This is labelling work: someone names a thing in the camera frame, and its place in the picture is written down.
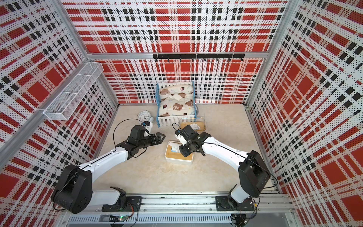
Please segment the bamboo slotted lid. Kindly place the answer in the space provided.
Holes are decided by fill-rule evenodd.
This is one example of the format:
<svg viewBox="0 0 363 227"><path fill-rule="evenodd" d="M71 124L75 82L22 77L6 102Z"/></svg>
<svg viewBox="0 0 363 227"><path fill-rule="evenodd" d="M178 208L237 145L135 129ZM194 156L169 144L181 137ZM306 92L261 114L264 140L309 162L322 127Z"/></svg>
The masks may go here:
<svg viewBox="0 0 363 227"><path fill-rule="evenodd" d="M204 122L182 122L180 123L180 127L183 129L189 125L195 131L204 131L206 129Z"/></svg>

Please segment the clear plastic tissue box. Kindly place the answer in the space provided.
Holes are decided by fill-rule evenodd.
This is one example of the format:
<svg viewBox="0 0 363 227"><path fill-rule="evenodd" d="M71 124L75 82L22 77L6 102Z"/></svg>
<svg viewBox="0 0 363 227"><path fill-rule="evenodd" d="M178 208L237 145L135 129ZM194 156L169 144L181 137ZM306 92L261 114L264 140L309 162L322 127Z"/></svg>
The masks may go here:
<svg viewBox="0 0 363 227"><path fill-rule="evenodd" d="M181 128L189 125L193 130L199 132L206 130L206 121L203 117L181 118L179 120L179 125Z"/></svg>

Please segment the blue tissue pack with sheet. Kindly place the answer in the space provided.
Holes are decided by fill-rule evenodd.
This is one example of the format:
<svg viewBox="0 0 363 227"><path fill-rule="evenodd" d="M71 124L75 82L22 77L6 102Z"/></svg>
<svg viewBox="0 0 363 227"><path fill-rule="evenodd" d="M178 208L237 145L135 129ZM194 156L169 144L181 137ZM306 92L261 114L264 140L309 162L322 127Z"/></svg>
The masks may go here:
<svg viewBox="0 0 363 227"><path fill-rule="evenodd" d="M171 142L168 144L168 146L170 147L171 152L180 153L180 144Z"/></svg>

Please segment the white tissue box bamboo lid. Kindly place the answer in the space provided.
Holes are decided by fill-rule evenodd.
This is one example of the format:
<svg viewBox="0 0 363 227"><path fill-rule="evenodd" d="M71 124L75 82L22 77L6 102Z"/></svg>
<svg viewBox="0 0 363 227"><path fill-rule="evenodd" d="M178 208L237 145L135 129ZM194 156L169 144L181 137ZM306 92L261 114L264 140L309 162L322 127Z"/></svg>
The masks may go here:
<svg viewBox="0 0 363 227"><path fill-rule="evenodd" d="M169 141L168 144L171 142L182 145L181 143L179 143L177 141ZM174 164L183 164L183 165L192 165L193 164L193 154L189 155L188 157L184 157L184 155L181 152L180 153L171 152L168 144L167 144L167 148L166 148L166 151L164 154L164 158L166 159L167 162L174 163Z"/></svg>

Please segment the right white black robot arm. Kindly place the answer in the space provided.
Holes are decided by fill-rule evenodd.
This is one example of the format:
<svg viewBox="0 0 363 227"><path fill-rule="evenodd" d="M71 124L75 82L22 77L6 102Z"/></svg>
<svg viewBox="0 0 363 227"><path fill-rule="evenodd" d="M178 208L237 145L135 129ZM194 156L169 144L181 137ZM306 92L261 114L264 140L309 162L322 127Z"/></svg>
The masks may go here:
<svg viewBox="0 0 363 227"><path fill-rule="evenodd" d="M239 183L229 193L229 200L237 204L249 197L259 197L272 177L261 155L254 150L239 151L206 132L197 133L189 125L176 129L175 137L181 143L179 150L183 156L188 157L195 152L203 156L211 155L238 172Z"/></svg>

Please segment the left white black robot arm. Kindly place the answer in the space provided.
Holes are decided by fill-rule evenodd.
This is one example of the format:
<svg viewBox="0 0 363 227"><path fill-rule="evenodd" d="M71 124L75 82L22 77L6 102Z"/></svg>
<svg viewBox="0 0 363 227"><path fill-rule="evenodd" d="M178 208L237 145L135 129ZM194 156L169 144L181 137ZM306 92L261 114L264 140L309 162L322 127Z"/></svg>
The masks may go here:
<svg viewBox="0 0 363 227"><path fill-rule="evenodd" d="M91 206L102 206L105 212L120 211L127 207L127 193L112 186L109 190L94 190L93 183L112 168L136 156L140 149L162 144L165 135L151 133L147 125L135 125L127 140L114 150L79 166L64 168L51 196L53 208L78 214Z"/></svg>

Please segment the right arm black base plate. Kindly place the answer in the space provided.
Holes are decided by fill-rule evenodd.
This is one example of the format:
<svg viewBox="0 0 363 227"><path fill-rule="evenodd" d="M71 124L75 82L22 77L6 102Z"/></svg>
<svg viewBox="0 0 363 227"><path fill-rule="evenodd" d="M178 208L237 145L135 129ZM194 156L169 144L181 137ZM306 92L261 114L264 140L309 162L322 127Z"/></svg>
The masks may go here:
<svg viewBox="0 0 363 227"><path fill-rule="evenodd" d="M254 205L251 198L245 199L238 203L230 196L216 196L217 211L254 211Z"/></svg>

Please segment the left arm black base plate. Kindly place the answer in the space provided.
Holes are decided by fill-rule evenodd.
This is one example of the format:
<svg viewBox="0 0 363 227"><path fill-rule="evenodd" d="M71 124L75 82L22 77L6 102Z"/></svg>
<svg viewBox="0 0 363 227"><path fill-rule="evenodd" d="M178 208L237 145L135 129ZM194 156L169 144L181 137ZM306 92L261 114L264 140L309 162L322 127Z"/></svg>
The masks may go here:
<svg viewBox="0 0 363 227"><path fill-rule="evenodd" d="M103 205L102 212L139 212L141 196L123 196L114 205Z"/></svg>

